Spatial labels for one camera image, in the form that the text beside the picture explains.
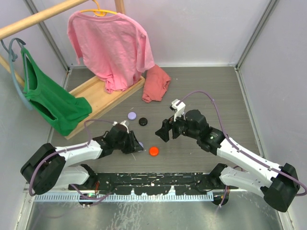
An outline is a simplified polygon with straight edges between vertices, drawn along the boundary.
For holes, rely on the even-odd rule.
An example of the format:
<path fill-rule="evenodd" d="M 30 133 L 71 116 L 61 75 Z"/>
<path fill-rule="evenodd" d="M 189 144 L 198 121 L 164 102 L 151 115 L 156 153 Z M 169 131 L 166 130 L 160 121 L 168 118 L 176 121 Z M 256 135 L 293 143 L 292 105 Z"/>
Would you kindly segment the orange earbud case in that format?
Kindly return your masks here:
<path fill-rule="evenodd" d="M 149 154 L 154 157 L 157 156 L 159 154 L 158 147 L 150 147 Z"/>

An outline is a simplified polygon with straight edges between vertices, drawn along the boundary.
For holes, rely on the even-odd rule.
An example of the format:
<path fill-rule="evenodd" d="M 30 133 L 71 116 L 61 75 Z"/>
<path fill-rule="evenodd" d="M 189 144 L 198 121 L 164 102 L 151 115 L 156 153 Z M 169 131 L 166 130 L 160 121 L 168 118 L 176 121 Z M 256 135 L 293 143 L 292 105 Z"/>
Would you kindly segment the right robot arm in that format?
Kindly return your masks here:
<path fill-rule="evenodd" d="M 214 188 L 220 189 L 227 185 L 248 190 L 280 212 L 288 210 L 300 189 L 294 166 L 288 163 L 281 166 L 240 146 L 221 130 L 209 126 L 199 110 L 190 110 L 181 117 L 165 119 L 155 134 L 164 142 L 180 135 L 195 139 L 205 152 L 227 159 L 242 168 L 242 171 L 237 171 L 225 164 L 217 164 L 210 173 L 210 182 Z"/>

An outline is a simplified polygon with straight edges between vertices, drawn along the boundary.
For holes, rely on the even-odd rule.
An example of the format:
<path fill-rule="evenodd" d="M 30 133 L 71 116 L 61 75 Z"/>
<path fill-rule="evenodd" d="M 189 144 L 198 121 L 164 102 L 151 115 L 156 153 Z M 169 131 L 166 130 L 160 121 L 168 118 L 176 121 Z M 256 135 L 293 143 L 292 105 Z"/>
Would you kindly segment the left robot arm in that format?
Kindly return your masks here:
<path fill-rule="evenodd" d="M 115 124 L 105 134 L 88 142 L 68 147 L 42 145 L 21 167 L 20 173 L 31 184 L 30 191 L 42 195 L 54 187 L 76 184 L 85 190 L 94 188 L 96 173 L 84 161 L 97 160 L 120 150 L 131 154 L 143 150 L 134 132 Z"/>

